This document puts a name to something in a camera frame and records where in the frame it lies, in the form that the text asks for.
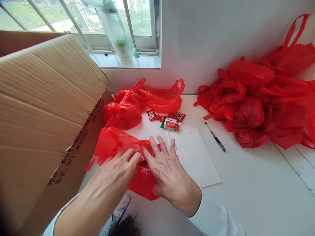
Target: green plant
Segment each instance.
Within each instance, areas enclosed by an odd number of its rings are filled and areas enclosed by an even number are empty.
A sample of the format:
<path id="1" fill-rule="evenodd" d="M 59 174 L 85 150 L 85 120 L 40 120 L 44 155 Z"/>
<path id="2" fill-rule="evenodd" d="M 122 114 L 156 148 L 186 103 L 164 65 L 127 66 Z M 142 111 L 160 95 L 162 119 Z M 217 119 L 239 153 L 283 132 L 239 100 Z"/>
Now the green plant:
<path id="1" fill-rule="evenodd" d="M 127 39 L 119 39 L 116 40 L 117 46 L 118 47 L 124 47 L 127 45 Z"/>

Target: pile of red plastic bags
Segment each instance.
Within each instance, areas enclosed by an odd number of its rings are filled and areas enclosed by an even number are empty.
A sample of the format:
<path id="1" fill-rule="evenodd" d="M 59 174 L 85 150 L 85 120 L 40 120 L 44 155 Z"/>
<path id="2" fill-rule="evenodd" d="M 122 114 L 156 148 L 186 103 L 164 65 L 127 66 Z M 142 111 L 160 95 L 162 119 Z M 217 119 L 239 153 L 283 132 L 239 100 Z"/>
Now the pile of red plastic bags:
<path id="1" fill-rule="evenodd" d="M 211 86 L 199 87 L 194 106 L 209 111 L 204 119 L 226 121 L 225 129 L 235 133 L 241 147 L 257 148 L 272 140 L 284 149 L 298 143 L 313 148 L 315 81 L 294 78 L 315 62 L 315 47 L 297 44 L 308 16 L 297 18 L 303 22 L 290 46 L 297 19 L 275 52 L 257 63 L 241 57 L 227 70 L 219 69 L 219 79 Z"/>

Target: black pen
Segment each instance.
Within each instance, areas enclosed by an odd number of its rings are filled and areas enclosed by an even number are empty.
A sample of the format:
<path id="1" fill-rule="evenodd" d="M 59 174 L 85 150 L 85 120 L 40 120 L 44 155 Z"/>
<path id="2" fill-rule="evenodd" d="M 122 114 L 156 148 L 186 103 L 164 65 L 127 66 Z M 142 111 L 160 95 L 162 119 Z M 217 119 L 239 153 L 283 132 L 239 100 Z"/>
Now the black pen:
<path id="1" fill-rule="evenodd" d="M 220 145 L 220 147 L 222 148 L 222 150 L 225 151 L 224 146 L 222 145 L 222 143 L 220 142 L 220 140 L 218 140 L 218 138 L 214 135 L 214 133 L 212 132 L 212 130 L 211 130 L 210 127 L 208 126 L 207 122 L 205 122 L 205 125 L 208 127 L 208 129 L 209 129 L 210 132 L 212 133 L 214 139 L 215 139 L 216 142 Z"/>

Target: cardboard box flap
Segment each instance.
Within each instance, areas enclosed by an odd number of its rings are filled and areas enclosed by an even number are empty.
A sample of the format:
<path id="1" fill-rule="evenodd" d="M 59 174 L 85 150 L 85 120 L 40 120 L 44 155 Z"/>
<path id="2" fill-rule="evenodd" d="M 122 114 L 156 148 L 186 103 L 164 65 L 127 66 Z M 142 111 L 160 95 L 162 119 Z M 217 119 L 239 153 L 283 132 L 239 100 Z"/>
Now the cardboard box flap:
<path id="1" fill-rule="evenodd" d="M 66 33 L 0 30 L 0 52 L 9 55 L 64 34 Z"/>
<path id="2" fill-rule="evenodd" d="M 17 49 L 32 47 L 22 51 L 10 48 L 6 53 L 14 53 L 0 58 L 0 182 L 5 210 L 15 230 L 109 82 L 73 35 L 50 34 L 57 38 L 38 45 L 43 34 L 30 35 L 33 43 L 22 43 Z"/>

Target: black hair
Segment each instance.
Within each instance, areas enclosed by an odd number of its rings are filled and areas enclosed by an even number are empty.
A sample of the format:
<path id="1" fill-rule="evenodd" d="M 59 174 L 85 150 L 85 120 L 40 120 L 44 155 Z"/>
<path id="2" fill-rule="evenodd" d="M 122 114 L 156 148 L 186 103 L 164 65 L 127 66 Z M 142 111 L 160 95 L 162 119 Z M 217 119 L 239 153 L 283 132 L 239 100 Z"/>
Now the black hair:
<path id="1" fill-rule="evenodd" d="M 129 202 L 126 207 L 119 209 L 122 214 L 120 216 L 115 216 L 112 214 L 112 223 L 108 232 L 108 236 L 140 236 L 140 224 L 137 223 L 137 214 L 134 216 L 128 214 L 124 217 L 127 207 L 131 202 L 131 197 L 129 197 Z"/>

